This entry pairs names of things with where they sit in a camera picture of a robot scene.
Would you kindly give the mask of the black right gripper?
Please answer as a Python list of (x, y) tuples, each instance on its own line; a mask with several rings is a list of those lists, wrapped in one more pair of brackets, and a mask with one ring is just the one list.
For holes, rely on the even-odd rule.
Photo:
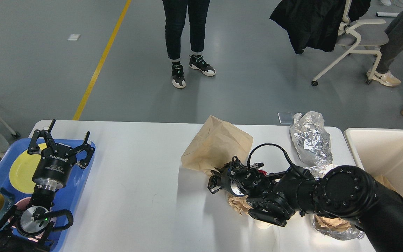
[(226, 190), (234, 196), (245, 196), (245, 193), (233, 179), (235, 174), (242, 171), (242, 168), (235, 168), (234, 162), (229, 162), (223, 167), (214, 167), (211, 169), (211, 176), (208, 179), (208, 190), (213, 195), (219, 190)]

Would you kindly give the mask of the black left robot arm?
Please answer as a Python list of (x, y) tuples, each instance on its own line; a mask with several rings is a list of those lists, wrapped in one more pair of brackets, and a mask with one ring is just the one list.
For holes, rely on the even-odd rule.
[(53, 139), (49, 127), (16, 141), (0, 162), (0, 252), (57, 252), (83, 193), (96, 146)]

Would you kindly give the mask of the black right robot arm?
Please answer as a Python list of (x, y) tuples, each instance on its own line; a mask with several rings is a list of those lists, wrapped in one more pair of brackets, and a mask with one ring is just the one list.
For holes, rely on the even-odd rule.
[(295, 212), (342, 218), (363, 231), (377, 252), (403, 252), (403, 197), (363, 169), (342, 165), (315, 179), (309, 170), (295, 165), (283, 151), (289, 168), (264, 174), (263, 163), (242, 164), (238, 157), (211, 170), (212, 194), (227, 190), (246, 196), (248, 214), (284, 227)]

